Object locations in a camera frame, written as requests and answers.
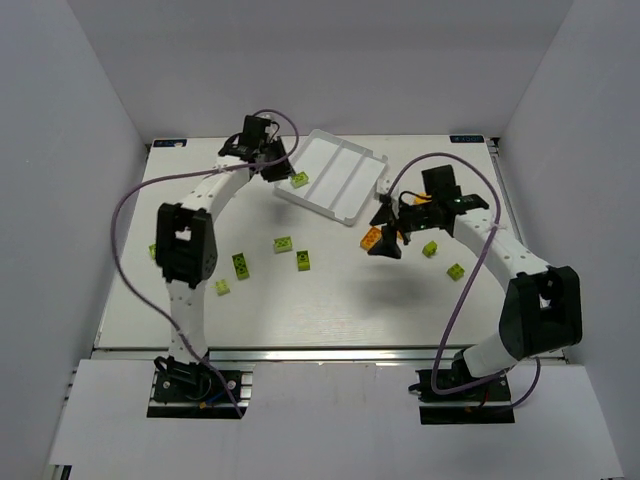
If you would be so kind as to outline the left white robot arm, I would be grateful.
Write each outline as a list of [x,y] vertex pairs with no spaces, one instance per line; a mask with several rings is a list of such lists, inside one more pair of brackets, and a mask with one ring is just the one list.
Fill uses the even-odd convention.
[[218,262],[215,221],[254,176],[273,183],[295,174],[279,136],[277,114],[262,109],[247,115],[242,130],[224,142],[203,180],[180,201],[158,209],[155,261],[170,299],[169,356],[180,363],[199,364],[208,358],[204,295]]

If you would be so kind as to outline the left blue table label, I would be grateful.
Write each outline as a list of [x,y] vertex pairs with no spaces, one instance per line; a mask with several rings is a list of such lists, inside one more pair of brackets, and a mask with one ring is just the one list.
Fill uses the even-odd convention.
[[155,139],[153,148],[183,148],[187,145],[186,139]]

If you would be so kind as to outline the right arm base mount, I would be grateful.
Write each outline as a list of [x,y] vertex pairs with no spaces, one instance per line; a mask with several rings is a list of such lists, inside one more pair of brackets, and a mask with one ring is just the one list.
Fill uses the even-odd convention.
[[436,394],[431,388],[431,370],[418,370],[418,382],[408,392],[418,397],[422,425],[513,424],[511,391],[505,375],[463,392]]

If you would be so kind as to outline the yellow oval lego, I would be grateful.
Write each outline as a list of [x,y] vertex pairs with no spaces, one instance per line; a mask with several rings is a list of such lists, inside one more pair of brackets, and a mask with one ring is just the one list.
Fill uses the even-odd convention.
[[432,198],[430,195],[426,195],[425,193],[420,193],[414,196],[413,204],[419,205],[419,204],[429,203],[431,201],[432,201]]

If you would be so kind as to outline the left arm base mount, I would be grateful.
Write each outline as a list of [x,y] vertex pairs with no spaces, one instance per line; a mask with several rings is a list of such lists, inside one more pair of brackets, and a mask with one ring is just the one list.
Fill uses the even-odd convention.
[[182,363],[173,357],[153,361],[154,381],[147,407],[151,419],[239,420],[248,400],[242,398],[240,370],[222,370],[222,378],[199,363]]

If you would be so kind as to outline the white divided tray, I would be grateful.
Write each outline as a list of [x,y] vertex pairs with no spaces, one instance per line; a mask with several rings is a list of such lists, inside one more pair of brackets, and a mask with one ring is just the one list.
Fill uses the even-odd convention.
[[297,174],[308,181],[296,186],[292,179],[274,186],[274,195],[346,226],[357,222],[387,170],[388,157],[364,146],[315,129],[291,158]]

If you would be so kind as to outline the pale green lego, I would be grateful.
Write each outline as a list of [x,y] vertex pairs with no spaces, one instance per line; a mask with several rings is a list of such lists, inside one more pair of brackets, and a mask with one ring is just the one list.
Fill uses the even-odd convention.
[[225,279],[217,280],[214,284],[214,288],[218,296],[224,296],[230,293],[230,287]]

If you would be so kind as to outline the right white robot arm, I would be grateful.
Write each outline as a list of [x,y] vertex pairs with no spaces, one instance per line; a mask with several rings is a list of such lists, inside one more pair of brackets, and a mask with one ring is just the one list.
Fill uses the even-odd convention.
[[459,351],[449,369],[434,368],[429,396],[457,396],[493,381],[520,361],[573,346],[583,338],[580,279],[569,267],[554,267],[500,229],[499,212],[478,194],[465,194],[452,166],[423,171],[425,192],[409,204],[385,189],[371,224],[381,230],[371,256],[398,259],[414,232],[445,231],[477,258],[469,275],[487,268],[505,293],[495,333]]

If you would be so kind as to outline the blue table label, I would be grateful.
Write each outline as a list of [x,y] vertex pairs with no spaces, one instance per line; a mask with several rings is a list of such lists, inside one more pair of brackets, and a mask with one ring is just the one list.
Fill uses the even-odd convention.
[[468,143],[484,143],[485,139],[483,135],[450,135],[449,140],[451,143],[468,144]]
[[186,139],[155,139],[153,148],[183,148],[187,145]]

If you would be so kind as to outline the orange lego left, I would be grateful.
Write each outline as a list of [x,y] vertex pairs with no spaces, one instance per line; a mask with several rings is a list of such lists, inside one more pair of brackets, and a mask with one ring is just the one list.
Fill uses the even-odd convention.
[[382,232],[378,227],[372,226],[360,241],[360,247],[369,251],[382,237]]

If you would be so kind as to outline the right blue table label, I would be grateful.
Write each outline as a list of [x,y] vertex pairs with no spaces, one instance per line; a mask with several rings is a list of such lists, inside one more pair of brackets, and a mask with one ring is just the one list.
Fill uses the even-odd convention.
[[484,143],[485,139],[483,135],[450,135],[449,140],[451,143],[468,144],[468,143]]

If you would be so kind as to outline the long green lego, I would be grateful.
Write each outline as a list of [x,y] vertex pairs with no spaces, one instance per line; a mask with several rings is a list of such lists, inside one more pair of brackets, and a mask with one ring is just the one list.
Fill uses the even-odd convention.
[[232,256],[232,262],[238,280],[245,280],[250,277],[246,258],[243,253],[234,254]]

